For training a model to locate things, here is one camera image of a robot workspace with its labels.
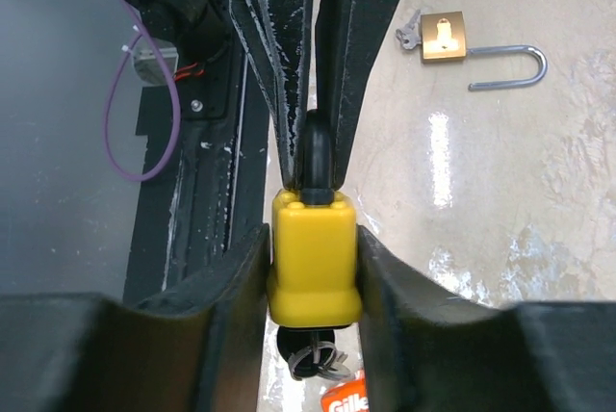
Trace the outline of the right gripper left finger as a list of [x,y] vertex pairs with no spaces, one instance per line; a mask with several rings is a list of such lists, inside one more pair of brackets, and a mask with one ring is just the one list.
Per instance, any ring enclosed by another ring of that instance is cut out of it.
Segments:
[[1,299],[5,411],[253,411],[270,232],[134,307],[100,294]]

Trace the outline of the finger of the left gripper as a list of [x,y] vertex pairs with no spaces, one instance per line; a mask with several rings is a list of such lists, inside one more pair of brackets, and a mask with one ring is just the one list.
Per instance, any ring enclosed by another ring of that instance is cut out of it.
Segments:
[[307,113],[313,0],[229,0],[272,117],[283,186],[296,189]]
[[399,0],[321,0],[315,32],[317,104],[328,121],[340,189],[376,56]]

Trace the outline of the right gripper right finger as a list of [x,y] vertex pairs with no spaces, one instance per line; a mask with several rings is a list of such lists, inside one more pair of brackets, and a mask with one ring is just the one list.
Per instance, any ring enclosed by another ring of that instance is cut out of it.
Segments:
[[456,295],[358,231],[359,324],[373,411],[611,411],[615,305]]

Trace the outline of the brass padlock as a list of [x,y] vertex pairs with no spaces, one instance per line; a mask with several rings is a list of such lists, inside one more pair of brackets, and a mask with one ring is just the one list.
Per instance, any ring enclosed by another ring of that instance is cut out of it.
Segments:
[[467,46],[466,26],[461,11],[420,15],[422,60],[425,64],[464,61],[470,56],[527,55],[537,63],[534,75],[523,79],[475,82],[468,91],[512,90],[537,85],[547,75],[549,63],[536,46],[514,44],[503,46]]

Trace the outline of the black key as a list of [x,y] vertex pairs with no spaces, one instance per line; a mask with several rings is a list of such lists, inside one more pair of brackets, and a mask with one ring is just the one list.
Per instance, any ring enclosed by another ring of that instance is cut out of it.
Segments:
[[347,355],[336,346],[335,328],[279,326],[276,345],[294,380],[320,377],[346,381],[354,378],[354,373],[345,365]]

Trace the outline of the yellow padlock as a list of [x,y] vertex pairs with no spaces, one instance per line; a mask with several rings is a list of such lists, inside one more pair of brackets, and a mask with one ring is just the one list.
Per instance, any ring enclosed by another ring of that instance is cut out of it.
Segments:
[[308,112],[295,191],[272,202],[269,312],[291,329],[344,327],[358,322],[356,211],[334,188],[331,131]]

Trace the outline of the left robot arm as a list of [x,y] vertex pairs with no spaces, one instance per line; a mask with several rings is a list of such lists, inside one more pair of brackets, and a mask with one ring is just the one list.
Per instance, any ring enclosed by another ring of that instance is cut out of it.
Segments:
[[399,0],[125,0],[192,61],[236,35],[273,119],[289,190],[340,189]]

